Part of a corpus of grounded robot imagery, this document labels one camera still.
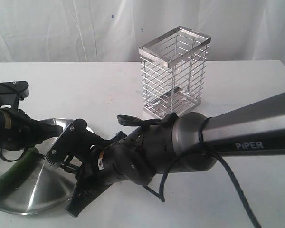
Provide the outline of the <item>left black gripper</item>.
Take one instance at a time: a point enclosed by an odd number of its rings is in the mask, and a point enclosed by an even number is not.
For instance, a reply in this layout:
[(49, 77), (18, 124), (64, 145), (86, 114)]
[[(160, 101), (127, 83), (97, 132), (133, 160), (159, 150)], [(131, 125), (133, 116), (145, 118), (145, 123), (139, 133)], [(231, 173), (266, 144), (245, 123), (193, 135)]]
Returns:
[[(63, 132), (63, 127), (54, 121), (38, 121), (30, 118), (21, 109), (12, 109), (12, 143), (11, 150), (21, 149), (49, 150), (57, 137)], [(43, 141), (42, 137), (52, 137)]]

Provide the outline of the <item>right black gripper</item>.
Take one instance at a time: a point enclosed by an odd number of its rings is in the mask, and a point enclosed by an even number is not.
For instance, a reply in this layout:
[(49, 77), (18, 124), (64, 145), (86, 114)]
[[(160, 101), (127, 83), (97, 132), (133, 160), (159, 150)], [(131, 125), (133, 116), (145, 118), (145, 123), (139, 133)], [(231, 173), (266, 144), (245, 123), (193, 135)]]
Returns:
[(119, 168), (114, 159), (114, 146), (111, 145), (127, 137), (123, 131), (107, 140), (110, 145), (104, 149), (97, 146), (81, 150), (81, 171), (76, 176), (76, 187), (66, 211), (73, 217), (78, 215), (112, 184), (119, 181)]

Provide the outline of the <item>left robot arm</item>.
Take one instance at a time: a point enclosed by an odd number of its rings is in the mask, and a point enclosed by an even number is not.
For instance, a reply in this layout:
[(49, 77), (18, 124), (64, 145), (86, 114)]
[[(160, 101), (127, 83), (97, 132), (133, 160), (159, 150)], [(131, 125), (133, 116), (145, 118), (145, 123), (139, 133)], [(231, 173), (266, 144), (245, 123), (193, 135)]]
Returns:
[(63, 132), (59, 125), (47, 124), (30, 118), (22, 110), (0, 108), (0, 148), (19, 151), (58, 137)]

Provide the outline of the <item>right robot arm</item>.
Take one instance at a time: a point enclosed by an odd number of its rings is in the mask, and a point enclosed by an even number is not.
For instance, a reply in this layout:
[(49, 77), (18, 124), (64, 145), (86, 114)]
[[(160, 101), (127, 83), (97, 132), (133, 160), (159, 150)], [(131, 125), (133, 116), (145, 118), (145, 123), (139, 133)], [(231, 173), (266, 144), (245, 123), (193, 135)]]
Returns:
[(67, 212), (77, 217), (112, 184), (129, 180), (149, 188), (156, 174), (163, 189), (170, 173), (207, 171), (229, 156), (285, 155), (285, 92), (216, 116), (196, 112), (141, 120), (127, 115), (119, 124), (133, 126), (106, 148), (93, 148), (83, 160)]

